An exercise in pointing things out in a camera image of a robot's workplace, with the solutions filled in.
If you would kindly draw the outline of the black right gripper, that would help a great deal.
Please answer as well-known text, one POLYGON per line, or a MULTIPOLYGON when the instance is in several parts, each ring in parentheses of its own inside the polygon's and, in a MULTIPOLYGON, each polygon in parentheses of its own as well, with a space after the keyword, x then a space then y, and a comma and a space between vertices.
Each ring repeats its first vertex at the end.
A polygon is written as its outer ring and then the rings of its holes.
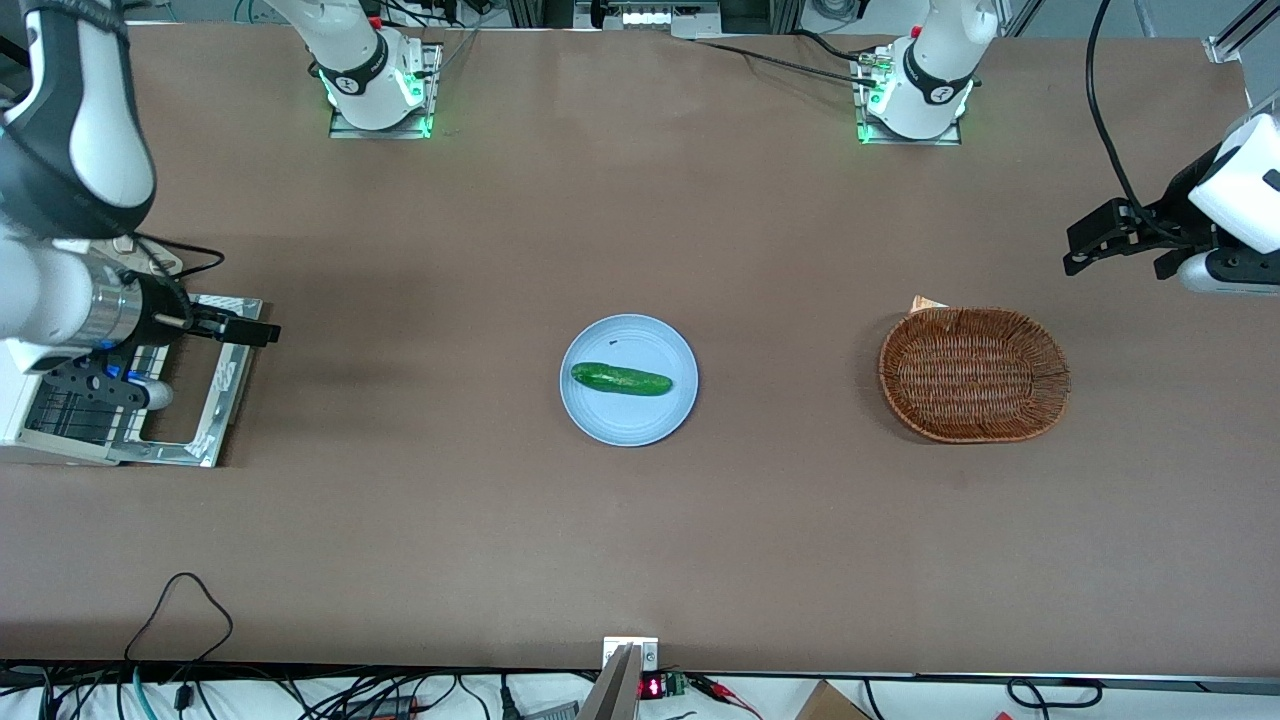
POLYGON ((224 307, 196 307, 179 281, 168 275, 140 274, 142 310, 138 346, 160 347, 186 334, 200 334, 224 345, 264 348, 275 343, 282 328, 264 322, 233 322, 238 313, 224 307))

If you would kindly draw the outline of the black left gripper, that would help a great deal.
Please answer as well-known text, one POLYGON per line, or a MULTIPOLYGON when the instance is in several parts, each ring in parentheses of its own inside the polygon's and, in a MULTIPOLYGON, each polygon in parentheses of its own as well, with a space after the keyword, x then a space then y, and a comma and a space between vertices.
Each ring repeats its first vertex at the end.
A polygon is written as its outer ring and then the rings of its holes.
POLYGON ((1125 199, 1111 199, 1073 223, 1068 228, 1069 251, 1062 258, 1065 274, 1074 277, 1105 259, 1161 250, 1153 260, 1157 279, 1180 275, 1184 281, 1221 281, 1217 227, 1190 200, 1219 150, 1212 146, 1178 172, 1164 195, 1142 208, 1143 219, 1137 222, 1125 199))

